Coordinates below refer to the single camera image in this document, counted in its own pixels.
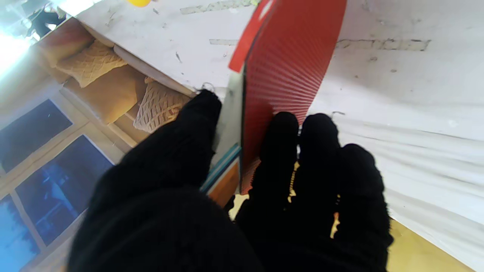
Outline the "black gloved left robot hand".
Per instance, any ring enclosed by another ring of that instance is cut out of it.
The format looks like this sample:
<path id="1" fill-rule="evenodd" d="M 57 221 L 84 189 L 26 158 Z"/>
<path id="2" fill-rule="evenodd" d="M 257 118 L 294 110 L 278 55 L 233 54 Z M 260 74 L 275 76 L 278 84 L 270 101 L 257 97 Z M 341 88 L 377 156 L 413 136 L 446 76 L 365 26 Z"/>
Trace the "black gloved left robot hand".
<path id="1" fill-rule="evenodd" d="M 99 179 L 68 272 L 385 272 L 394 241 L 371 153 L 332 119 L 276 114 L 231 221 L 200 191 L 222 103 L 201 90 Z"/>

